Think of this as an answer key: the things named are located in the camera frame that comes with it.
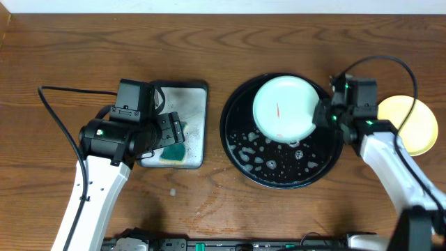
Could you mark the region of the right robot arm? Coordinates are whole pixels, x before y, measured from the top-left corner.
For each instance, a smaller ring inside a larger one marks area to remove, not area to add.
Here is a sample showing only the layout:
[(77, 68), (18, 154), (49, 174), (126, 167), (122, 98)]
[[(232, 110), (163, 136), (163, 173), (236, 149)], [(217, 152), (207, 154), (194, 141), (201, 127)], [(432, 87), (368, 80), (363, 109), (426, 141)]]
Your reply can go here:
[(378, 117), (378, 105), (332, 103), (322, 99), (310, 108), (318, 128), (338, 132), (369, 165), (385, 188), (399, 216), (390, 238), (353, 234), (355, 250), (444, 250), (432, 236), (445, 235), (445, 193), (426, 177), (405, 149), (397, 129)]

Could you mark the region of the yellow plate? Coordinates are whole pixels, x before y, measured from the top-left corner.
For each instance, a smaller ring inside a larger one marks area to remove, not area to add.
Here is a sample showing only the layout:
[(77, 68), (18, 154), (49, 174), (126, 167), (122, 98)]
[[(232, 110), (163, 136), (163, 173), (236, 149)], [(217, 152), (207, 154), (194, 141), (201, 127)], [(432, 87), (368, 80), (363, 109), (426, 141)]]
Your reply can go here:
[[(391, 96), (378, 105), (378, 119), (389, 120), (398, 129), (413, 104), (410, 96)], [(438, 123), (433, 112), (420, 100), (399, 133), (411, 156), (422, 155), (438, 138)]]

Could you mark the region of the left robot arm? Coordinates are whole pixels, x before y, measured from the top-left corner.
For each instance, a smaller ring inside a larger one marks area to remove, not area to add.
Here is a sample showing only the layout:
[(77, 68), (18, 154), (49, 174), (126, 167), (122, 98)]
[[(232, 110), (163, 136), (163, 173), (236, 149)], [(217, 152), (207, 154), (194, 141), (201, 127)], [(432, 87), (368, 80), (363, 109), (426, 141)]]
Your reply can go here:
[(177, 112), (140, 124), (106, 119), (104, 108), (79, 132), (75, 183), (53, 250), (99, 250), (134, 163), (185, 140)]

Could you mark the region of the green sponge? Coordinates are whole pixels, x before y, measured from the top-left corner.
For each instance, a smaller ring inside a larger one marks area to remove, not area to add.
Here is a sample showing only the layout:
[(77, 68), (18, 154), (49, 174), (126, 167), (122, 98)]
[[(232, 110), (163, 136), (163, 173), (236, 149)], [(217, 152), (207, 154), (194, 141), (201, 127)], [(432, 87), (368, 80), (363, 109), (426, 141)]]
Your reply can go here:
[(185, 161), (185, 157), (186, 157), (185, 143), (182, 142), (164, 148), (163, 152), (160, 155), (160, 161), (179, 165), (180, 163)]

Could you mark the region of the mint green plate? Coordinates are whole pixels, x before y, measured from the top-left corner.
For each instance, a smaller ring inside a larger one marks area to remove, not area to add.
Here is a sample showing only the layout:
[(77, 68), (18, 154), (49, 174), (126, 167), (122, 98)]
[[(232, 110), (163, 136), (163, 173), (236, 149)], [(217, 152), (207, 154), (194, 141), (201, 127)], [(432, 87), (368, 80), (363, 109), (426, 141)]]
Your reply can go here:
[(290, 75), (275, 77), (254, 97), (254, 122), (275, 142), (299, 142), (316, 129), (313, 117), (319, 100), (316, 89), (306, 80)]

